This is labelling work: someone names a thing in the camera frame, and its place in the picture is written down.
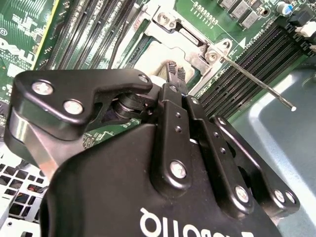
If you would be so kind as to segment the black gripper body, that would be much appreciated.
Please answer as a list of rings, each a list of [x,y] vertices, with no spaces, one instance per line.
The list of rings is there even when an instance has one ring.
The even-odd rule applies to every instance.
[[[168,198],[150,182],[154,125],[142,125],[70,158],[42,200],[43,237],[278,237],[260,205],[233,218],[217,204],[198,145],[189,143],[193,184]]]

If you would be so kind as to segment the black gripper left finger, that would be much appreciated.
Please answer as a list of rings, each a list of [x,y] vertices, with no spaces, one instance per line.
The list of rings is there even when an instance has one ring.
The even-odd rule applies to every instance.
[[[13,81],[5,142],[31,156],[47,178],[70,158],[142,125],[154,125],[150,182],[165,197],[181,197],[176,113],[182,93],[168,66],[162,85],[136,69],[26,71]]]

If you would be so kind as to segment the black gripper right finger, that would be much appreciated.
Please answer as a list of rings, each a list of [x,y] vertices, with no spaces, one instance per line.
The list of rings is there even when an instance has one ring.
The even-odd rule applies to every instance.
[[[279,219],[300,208],[298,198],[241,135],[223,118],[208,119],[187,93],[185,70],[176,68],[175,86],[183,110],[176,113],[179,181],[193,189],[181,198],[180,214],[193,218]]]

